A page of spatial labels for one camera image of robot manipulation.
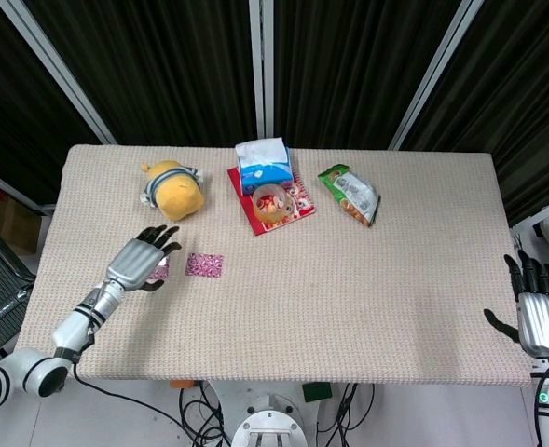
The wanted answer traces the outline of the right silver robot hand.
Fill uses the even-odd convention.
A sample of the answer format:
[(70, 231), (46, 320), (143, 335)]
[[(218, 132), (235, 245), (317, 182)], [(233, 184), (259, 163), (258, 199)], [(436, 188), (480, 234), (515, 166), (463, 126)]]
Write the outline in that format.
[(549, 264), (542, 264), (524, 251), (519, 259), (505, 254), (515, 298), (517, 325), (500, 321), (488, 308), (484, 316), (489, 325), (502, 333), (535, 359), (549, 358)]

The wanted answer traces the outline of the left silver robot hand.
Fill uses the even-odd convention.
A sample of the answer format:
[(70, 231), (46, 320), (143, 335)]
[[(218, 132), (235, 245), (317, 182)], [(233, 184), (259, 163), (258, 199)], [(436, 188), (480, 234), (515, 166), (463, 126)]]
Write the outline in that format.
[(153, 292), (161, 288), (164, 279), (148, 279), (163, 258), (182, 248), (179, 242), (170, 242), (178, 230), (177, 225), (146, 227), (137, 237), (131, 239), (108, 265), (105, 279), (116, 283), (124, 292)]

